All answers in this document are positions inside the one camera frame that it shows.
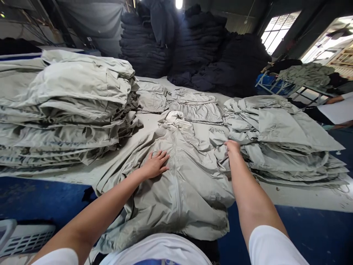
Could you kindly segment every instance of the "gray tarp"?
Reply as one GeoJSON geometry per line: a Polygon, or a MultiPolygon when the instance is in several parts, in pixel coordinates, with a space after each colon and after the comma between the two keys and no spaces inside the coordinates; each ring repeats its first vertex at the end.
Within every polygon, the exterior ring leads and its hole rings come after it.
{"type": "Polygon", "coordinates": [[[57,1],[70,26],[80,37],[90,37],[106,56],[118,58],[121,53],[121,15],[125,1],[57,1]]]}
{"type": "Polygon", "coordinates": [[[122,251],[146,236],[181,233],[199,240],[216,240],[229,231],[227,208],[234,202],[225,163],[224,132],[213,131],[214,146],[195,137],[193,125],[177,111],[161,115],[159,129],[138,141],[129,141],[116,163],[101,176],[97,195],[121,182],[147,159],[150,152],[166,150],[170,170],[144,181],[122,213],[102,235],[97,248],[103,253],[122,251]]]}

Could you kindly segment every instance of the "plastic basket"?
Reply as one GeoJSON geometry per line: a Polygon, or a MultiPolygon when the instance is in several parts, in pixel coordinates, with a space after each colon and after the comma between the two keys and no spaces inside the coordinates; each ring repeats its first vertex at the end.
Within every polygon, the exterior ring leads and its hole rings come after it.
{"type": "Polygon", "coordinates": [[[14,219],[0,221],[0,257],[38,250],[54,232],[54,225],[17,225],[14,219]]]}

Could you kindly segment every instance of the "person's right hand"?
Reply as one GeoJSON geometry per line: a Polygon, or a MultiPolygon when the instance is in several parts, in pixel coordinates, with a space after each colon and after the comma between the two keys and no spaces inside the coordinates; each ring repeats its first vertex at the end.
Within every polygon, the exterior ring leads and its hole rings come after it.
{"type": "Polygon", "coordinates": [[[224,142],[228,149],[228,155],[240,153],[240,144],[233,140],[228,140],[224,142]]]}
{"type": "Polygon", "coordinates": [[[143,175],[144,180],[151,179],[157,177],[163,172],[169,170],[168,167],[163,166],[163,164],[169,159],[169,155],[167,155],[167,151],[162,152],[160,150],[155,156],[153,156],[153,152],[150,153],[148,159],[144,163],[142,167],[138,170],[143,175]]]}

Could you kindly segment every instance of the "window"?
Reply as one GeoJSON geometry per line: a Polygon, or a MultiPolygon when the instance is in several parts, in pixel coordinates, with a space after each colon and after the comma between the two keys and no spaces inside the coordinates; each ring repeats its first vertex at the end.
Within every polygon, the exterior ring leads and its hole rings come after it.
{"type": "Polygon", "coordinates": [[[271,19],[261,37],[262,43],[265,45],[268,54],[272,55],[299,14],[300,11],[273,17],[271,19]]]}

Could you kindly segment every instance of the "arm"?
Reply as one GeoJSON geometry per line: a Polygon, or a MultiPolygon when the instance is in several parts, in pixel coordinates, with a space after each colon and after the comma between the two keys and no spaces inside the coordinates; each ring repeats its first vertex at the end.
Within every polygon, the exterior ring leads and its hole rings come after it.
{"type": "Polygon", "coordinates": [[[260,225],[277,228],[288,237],[286,228],[271,199],[248,169],[240,153],[240,145],[231,140],[225,142],[225,145],[228,149],[232,186],[238,206],[240,227],[248,250],[250,235],[260,225]]]}
{"type": "Polygon", "coordinates": [[[328,99],[325,104],[334,104],[336,102],[340,102],[340,101],[343,101],[343,100],[344,100],[344,98],[341,95],[341,96],[337,96],[337,97],[328,99]]]}
{"type": "Polygon", "coordinates": [[[114,221],[140,183],[168,170],[163,166],[168,158],[166,151],[159,151],[154,157],[150,153],[141,168],[83,209],[38,252],[30,264],[60,248],[73,249],[78,255],[79,264],[84,264],[95,242],[114,221]]]}

